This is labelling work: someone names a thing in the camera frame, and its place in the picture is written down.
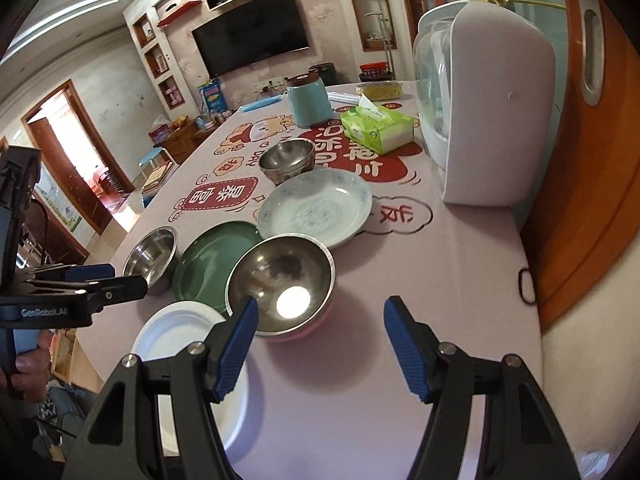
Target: ceiling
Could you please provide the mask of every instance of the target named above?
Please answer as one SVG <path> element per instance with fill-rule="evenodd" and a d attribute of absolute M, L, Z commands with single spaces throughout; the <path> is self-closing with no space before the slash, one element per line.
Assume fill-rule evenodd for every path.
<path fill-rule="evenodd" d="M 65 52 L 125 25 L 133 0 L 40 0 L 0 61 L 0 103 Z"/>

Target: stainless steel bowl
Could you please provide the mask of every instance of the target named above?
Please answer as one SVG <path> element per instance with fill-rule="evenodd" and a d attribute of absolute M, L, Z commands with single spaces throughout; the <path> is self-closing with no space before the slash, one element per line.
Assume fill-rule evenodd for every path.
<path fill-rule="evenodd" d="M 178 264 L 178 233 L 172 227 L 160 227 L 142 238 L 129 253 L 123 276 L 138 274 L 148 283 L 148 294 L 159 296 L 171 288 Z"/>
<path fill-rule="evenodd" d="M 326 315 L 334 294 L 335 265 L 329 250 L 306 235 L 279 235 L 257 244 L 226 282 L 229 314 L 246 296 L 260 311 L 258 335 L 289 339 L 306 335 Z"/>
<path fill-rule="evenodd" d="M 316 164 L 316 145 L 308 139 L 279 142 L 262 154 L 258 165 L 276 186 L 306 171 Z"/>

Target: ceramic plate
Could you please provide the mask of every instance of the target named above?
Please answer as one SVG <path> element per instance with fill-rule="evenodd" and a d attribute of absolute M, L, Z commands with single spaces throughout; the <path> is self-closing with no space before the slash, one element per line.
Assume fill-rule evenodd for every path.
<path fill-rule="evenodd" d="M 201 234 L 184 251 L 174 273 L 176 301 L 199 301 L 225 311 L 226 279 L 262 238 L 249 222 L 225 222 Z"/>
<path fill-rule="evenodd" d="M 219 313 L 196 301 L 179 301 L 158 311 L 133 343 L 131 351 L 143 361 L 174 356 L 189 343 L 203 341 L 216 323 L 224 321 Z M 225 449 L 238 436 L 249 401 L 246 364 L 242 365 L 235 389 L 220 404 L 212 404 L 214 418 Z M 159 396 L 160 434 L 165 455 L 178 455 L 171 397 Z"/>
<path fill-rule="evenodd" d="M 329 249 L 345 243 L 371 212 L 369 184 L 355 173 L 319 168 L 280 184 L 264 201 L 258 216 L 263 238 L 308 235 Z"/>

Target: screw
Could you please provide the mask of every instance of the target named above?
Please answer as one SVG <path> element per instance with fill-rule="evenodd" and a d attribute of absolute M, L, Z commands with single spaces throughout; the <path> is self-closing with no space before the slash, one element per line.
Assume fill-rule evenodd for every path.
<path fill-rule="evenodd" d="M 458 350 L 458 347 L 455 346 L 453 343 L 449 343 L 445 341 L 444 343 L 440 343 L 440 346 L 438 346 L 438 350 L 440 350 L 441 354 L 453 355 Z"/>
<path fill-rule="evenodd" d="M 131 368 L 138 364 L 138 356 L 135 354 L 128 354 L 125 355 L 120 362 L 125 368 Z"/>
<path fill-rule="evenodd" d="M 202 341 L 196 341 L 187 346 L 187 352 L 189 352 L 191 355 L 199 355 L 204 352 L 205 348 L 206 346 L 204 346 L 204 343 Z"/>
<path fill-rule="evenodd" d="M 522 366 L 522 359 L 520 359 L 516 354 L 508 354 L 504 357 L 504 361 L 507 363 L 507 366 L 511 368 L 520 368 Z"/>

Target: white appliance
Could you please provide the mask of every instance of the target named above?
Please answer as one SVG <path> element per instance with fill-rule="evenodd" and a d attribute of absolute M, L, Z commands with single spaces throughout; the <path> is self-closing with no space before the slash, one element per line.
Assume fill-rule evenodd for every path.
<path fill-rule="evenodd" d="M 421 17 L 414 43 L 420 124 L 444 202 L 510 206 L 533 183 L 556 62 L 521 16 L 463 0 Z"/>

